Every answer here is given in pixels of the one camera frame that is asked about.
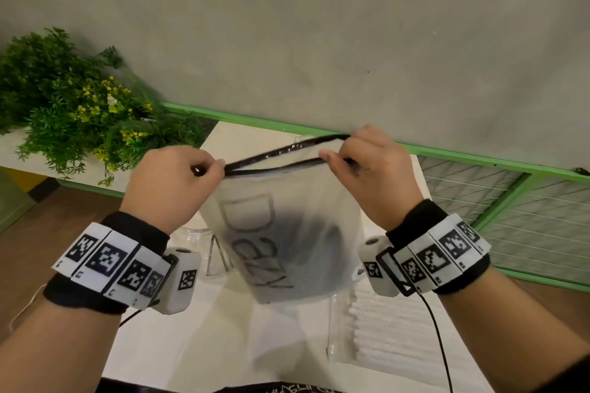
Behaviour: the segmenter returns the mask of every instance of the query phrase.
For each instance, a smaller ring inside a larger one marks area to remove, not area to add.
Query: translucent plastic bag
[[[347,135],[305,140],[225,166],[200,209],[259,303],[350,287],[360,209],[317,152]]]

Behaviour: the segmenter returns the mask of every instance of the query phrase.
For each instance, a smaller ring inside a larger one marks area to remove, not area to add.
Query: hand
[[[354,131],[338,154],[321,150],[319,155],[366,215],[387,232],[424,199],[408,151],[372,125]],[[344,162],[345,158],[358,167]]]
[[[207,173],[196,177],[191,166]],[[186,224],[224,178],[225,162],[188,145],[146,152],[131,173],[121,211],[170,234]]]

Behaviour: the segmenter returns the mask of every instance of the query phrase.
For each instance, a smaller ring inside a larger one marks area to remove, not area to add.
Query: wire mesh panel
[[[483,235],[506,269],[590,284],[590,185],[546,179]]]
[[[418,157],[418,161],[432,200],[468,224],[476,221],[522,174],[432,157]]]

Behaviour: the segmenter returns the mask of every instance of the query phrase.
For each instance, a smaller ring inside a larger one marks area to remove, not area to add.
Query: artificial plant
[[[195,114],[169,112],[139,85],[106,76],[107,67],[121,66],[113,47],[80,57],[61,29],[13,38],[0,55],[0,133],[26,126],[20,157],[39,152],[65,177],[84,171],[93,154],[104,162],[99,183],[107,186],[152,148],[202,144]]]

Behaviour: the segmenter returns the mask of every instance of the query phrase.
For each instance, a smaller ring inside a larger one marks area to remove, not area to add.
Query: brown floor
[[[60,187],[0,235],[0,342],[10,320],[53,275],[51,265],[63,251],[120,205],[118,197]]]
[[[51,277],[55,260],[89,223],[120,204],[120,198],[60,187],[0,235],[0,342],[8,336],[11,318]],[[518,283],[590,342],[590,294]]]

